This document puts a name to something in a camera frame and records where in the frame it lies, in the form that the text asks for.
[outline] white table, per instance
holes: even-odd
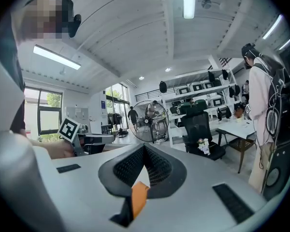
[[[232,148],[236,149],[237,151],[241,152],[240,166],[238,169],[238,173],[240,173],[245,151],[248,150],[254,144],[253,140],[248,139],[249,136],[255,133],[253,121],[234,119],[228,123],[222,124],[221,126],[218,127],[216,131],[219,133],[218,145],[220,145],[221,143],[222,135],[225,136],[227,144],[228,142],[226,134],[237,137],[237,139],[232,140],[229,143],[229,145]]]

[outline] speaker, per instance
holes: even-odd
[[[270,166],[263,183],[263,196],[270,200],[279,194],[290,177],[290,142],[280,145],[270,155]]]

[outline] floor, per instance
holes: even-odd
[[[131,132],[130,129],[128,129],[128,132],[129,132],[129,134],[126,137],[124,137],[124,138],[118,138],[118,136],[117,136],[113,143],[114,144],[141,144],[141,143],[143,143],[143,141],[138,139]],[[228,142],[231,141],[234,138],[235,137],[233,137],[233,136],[227,136]],[[218,135],[213,135],[213,141],[215,143],[218,142]],[[160,144],[164,145],[164,146],[170,146],[170,142],[169,141],[162,142]],[[221,140],[221,145],[225,145],[224,138]],[[180,141],[179,141],[179,143],[174,144],[173,148],[176,148],[176,149],[182,150],[182,151],[186,151],[185,150],[185,144],[180,142]],[[230,170],[230,172],[236,174],[238,177],[240,177],[244,181],[248,182],[249,176],[251,174],[251,170],[252,170],[252,166],[253,166],[253,162],[254,162],[255,156],[256,156],[256,147],[252,146],[250,149],[248,149],[245,152],[244,160],[243,160],[243,164],[242,164],[242,168],[241,168],[241,172],[239,174],[237,172],[238,172],[238,168],[239,168],[239,164],[240,164],[240,152],[236,151],[235,149],[233,149],[233,148],[228,146],[226,148],[226,154],[223,156],[222,159],[218,159],[216,162],[217,162],[217,164],[220,164],[223,167],[225,167],[228,170]]]

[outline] ceiling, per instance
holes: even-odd
[[[21,45],[19,60],[26,80],[94,93],[126,79],[137,85],[140,75],[163,77],[170,66],[173,75],[195,71],[208,63],[209,55],[240,58],[247,43],[277,50],[290,38],[283,21],[262,39],[279,15],[269,0],[211,0],[209,9],[196,0],[195,17],[188,20],[182,16],[183,0],[72,1],[74,14],[82,16],[73,39]],[[64,68],[38,56],[33,53],[35,44],[82,67]]]

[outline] table leg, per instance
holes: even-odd
[[[245,154],[245,146],[246,146],[245,140],[242,139],[241,140],[241,159],[240,159],[240,167],[239,167],[238,172],[237,172],[238,174],[241,172],[241,167],[242,167],[242,163],[243,163],[243,159],[244,159],[244,154]]]
[[[218,145],[220,146],[220,144],[221,144],[221,136],[222,136],[222,134],[221,134],[221,132],[219,132],[219,137],[218,137]]]

